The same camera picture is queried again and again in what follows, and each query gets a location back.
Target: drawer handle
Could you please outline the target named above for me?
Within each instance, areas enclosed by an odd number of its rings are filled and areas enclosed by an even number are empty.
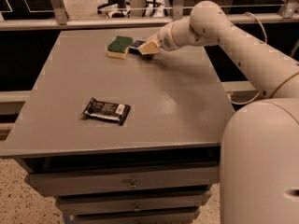
[[[135,184],[134,180],[131,180],[131,184],[128,187],[129,189],[137,189],[137,185]]]
[[[135,211],[136,213],[138,213],[138,212],[141,211],[141,209],[139,208],[139,204],[138,204],[138,203],[135,204],[135,209],[134,209],[134,211]]]

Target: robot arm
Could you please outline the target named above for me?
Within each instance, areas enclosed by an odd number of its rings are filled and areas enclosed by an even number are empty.
[[[263,98],[299,98],[299,62],[233,25],[213,2],[197,4],[189,18],[168,23],[154,37],[168,51],[218,44]]]
[[[263,98],[229,120],[221,143],[221,224],[299,223],[299,62],[230,23],[212,2],[153,38],[165,50],[216,42]]]

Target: green sponge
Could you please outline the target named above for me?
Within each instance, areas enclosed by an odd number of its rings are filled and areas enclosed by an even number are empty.
[[[109,57],[126,59],[129,47],[133,43],[133,39],[128,36],[117,36],[107,47]]]

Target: terrazzo floor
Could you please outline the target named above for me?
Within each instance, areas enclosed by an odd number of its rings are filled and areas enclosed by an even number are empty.
[[[70,19],[98,19],[97,6],[106,0],[64,0]],[[25,171],[13,160],[0,159],[0,223],[64,224],[53,198],[43,198],[25,182]],[[220,223],[220,186],[212,186],[212,196],[193,224]]]

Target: gray tabletop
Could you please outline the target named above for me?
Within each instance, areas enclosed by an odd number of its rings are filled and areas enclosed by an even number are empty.
[[[161,51],[150,61],[108,58],[117,35],[158,28],[61,32],[0,157],[216,146],[233,114],[204,48]],[[81,113],[90,99],[132,107],[123,126]]]

